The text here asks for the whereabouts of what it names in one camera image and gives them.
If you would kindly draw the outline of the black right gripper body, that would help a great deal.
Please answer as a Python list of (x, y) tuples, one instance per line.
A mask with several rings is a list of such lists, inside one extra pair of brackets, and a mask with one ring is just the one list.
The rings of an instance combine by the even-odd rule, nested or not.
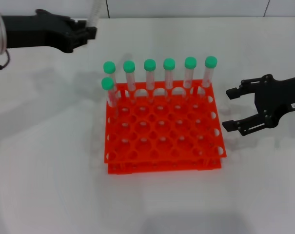
[(255, 92), (255, 105), (266, 127), (276, 127), (287, 113), (295, 111), (295, 78), (276, 80), (263, 77)]

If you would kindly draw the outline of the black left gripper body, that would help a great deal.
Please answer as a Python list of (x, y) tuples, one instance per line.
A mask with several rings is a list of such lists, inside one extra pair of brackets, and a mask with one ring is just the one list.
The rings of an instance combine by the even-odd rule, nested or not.
[(67, 16), (38, 9), (32, 16), (3, 16), (2, 19), (7, 48), (48, 46), (64, 53), (72, 53), (76, 48), (75, 21)]

